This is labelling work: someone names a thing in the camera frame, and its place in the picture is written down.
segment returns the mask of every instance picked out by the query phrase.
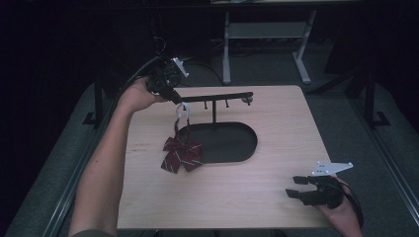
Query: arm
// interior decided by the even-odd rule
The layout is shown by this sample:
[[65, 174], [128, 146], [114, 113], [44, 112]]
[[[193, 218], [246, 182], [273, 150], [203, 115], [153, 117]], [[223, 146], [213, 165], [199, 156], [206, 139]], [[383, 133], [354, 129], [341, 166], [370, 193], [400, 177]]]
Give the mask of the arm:
[[[343, 186], [345, 193], [349, 194], [350, 190]], [[317, 205], [316, 208], [322, 212], [333, 227], [344, 237], [362, 237], [357, 214], [353, 209], [351, 203], [344, 197], [342, 204], [334, 209], [329, 209], [326, 205]]]
[[69, 236], [87, 229], [117, 235], [130, 120], [134, 112], [163, 101], [146, 90], [145, 79], [136, 80], [123, 93], [80, 179]]

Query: bow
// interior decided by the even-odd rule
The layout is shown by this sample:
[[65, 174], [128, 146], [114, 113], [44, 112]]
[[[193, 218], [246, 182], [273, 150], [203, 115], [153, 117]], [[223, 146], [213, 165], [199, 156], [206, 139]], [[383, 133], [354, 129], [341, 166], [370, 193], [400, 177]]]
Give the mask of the bow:
[[163, 150], [169, 151], [169, 153], [164, 158], [161, 168], [175, 174], [178, 173], [182, 164], [188, 172], [197, 169], [203, 165], [202, 159], [199, 156], [202, 146], [203, 144], [201, 142], [182, 143], [177, 138], [167, 138]]

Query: dark wall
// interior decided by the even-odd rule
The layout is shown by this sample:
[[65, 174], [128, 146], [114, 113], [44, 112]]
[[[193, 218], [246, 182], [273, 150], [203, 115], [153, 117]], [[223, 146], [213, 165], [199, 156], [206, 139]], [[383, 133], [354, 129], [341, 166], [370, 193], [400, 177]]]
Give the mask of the dark wall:
[[115, 95], [154, 50], [143, 16], [90, 16], [71, 0], [0, 8], [2, 236], [86, 88], [100, 77]]
[[370, 2], [352, 11], [329, 57], [328, 73], [354, 66], [373, 69], [399, 109], [419, 132], [419, 19], [411, 1]]

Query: black cable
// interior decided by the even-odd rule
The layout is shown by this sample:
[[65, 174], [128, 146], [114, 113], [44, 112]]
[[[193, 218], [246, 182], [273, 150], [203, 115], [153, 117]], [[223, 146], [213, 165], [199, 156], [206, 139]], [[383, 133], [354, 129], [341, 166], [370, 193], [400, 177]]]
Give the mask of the black cable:
[[345, 193], [345, 197], [352, 204], [352, 206], [355, 207], [355, 212], [357, 213], [358, 221], [360, 223], [360, 227], [363, 228], [363, 226], [364, 226], [364, 214], [363, 214], [363, 210], [361, 208], [361, 204], [360, 204], [357, 196], [355, 195], [355, 193], [351, 189], [351, 187], [349, 187], [348, 185], [346, 185], [344, 183], [339, 183], [339, 184], [344, 185], [351, 192], [351, 195]]
[[221, 39], [219, 41], [219, 43], [216, 46], [212, 47], [210, 50], [214, 51], [214, 52], [217, 52], [218, 50], [220, 50], [222, 48], [224, 48], [224, 40]]
[[252, 56], [258, 53], [261, 53], [263, 51], [263, 47], [261, 46], [259, 50], [256, 49], [256, 46], [253, 46], [249, 43], [247, 44], [243, 44], [241, 46], [237, 47], [239, 50], [239, 52], [234, 52], [234, 50], [236, 49], [234, 46], [231, 47], [230, 49], [230, 56], [231, 57], [248, 57], [248, 56]]
[[216, 71], [212, 67], [210, 67], [210, 66], [208, 66], [206, 64], [203, 64], [203, 63], [198, 63], [198, 62], [185, 63], [185, 66], [187, 66], [187, 65], [190, 65], [190, 66], [193, 66], [193, 65], [202, 66], [202, 67], [205, 67], [205, 68], [211, 70], [215, 74], [215, 76], [218, 79], [219, 83], [221, 83], [221, 85], [224, 86], [224, 83], [222, 82], [221, 77], [219, 77], [218, 73], [216, 73]]

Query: wooden tabletop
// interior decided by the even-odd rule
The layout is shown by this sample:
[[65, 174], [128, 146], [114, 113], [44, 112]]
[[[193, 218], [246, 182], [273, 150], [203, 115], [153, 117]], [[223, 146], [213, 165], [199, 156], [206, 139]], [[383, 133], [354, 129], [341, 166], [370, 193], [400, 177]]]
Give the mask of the wooden tabletop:
[[[178, 174], [160, 168], [163, 144], [174, 135], [173, 103], [134, 115], [126, 150], [126, 178], [119, 228], [221, 229], [329, 226], [312, 206], [288, 198], [299, 191], [293, 176], [309, 176], [317, 161], [330, 161], [302, 91], [297, 86], [178, 88], [182, 97], [253, 92], [217, 103], [217, 121], [252, 127], [258, 145], [244, 162], [205, 164]], [[190, 103], [191, 123], [211, 122], [211, 106]]]

